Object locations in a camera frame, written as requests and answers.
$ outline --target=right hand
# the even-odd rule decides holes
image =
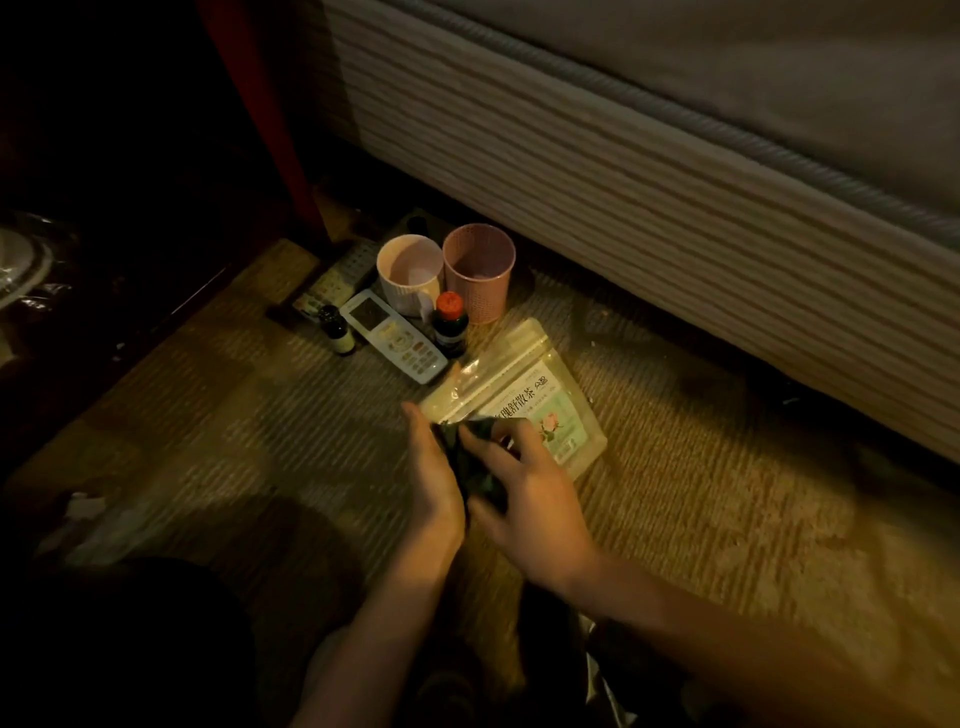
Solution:
[[[519,460],[497,444],[508,436]],[[527,579],[568,596],[598,555],[570,477],[529,420],[500,420],[490,441],[461,425],[460,439],[507,489],[506,516],[470,497],[467,506],[475,522]]]

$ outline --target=red bottle cap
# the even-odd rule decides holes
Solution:
[[[456,321],[464,315],[464,300],[459,293],[447,291],[437,297],[437,313],[447,321]]]

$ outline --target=carpet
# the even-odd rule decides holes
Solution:
[[[345,208],[327,215],[335,239],[355,223]],[[552,337],[610,440],[577,483],[597,541],[797,625],[938,722],[960,715],[960,498],[869,438],[760,396],[743,353],[518,248],[509,312],[469,345],[528,316]],[[316,262],[278,241],[8,484],[106,498],[72,564],[149,553],[213,569],[252,621],[274,726],[295,710],[318,639],[349,619],[396,543],[408,497],[398,404],[429,391],[371,347],[339,358],[267,317]],[[477,533],[451,578],[461,630],[502,696],[522,680],[520,579]]]

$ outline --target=mattress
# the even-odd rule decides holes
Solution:
[[[960,210],[960,6],[436,0],[914,202]]]
[[[297,3],[290,113],[960,460],[955,220],[398,1]]]

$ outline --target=resealable plastic bag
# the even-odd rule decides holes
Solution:
[[[431,392],[420,409],[435,423],[525,417],[574,478],[607,446],[587,398],[536,319],[498,336]]]

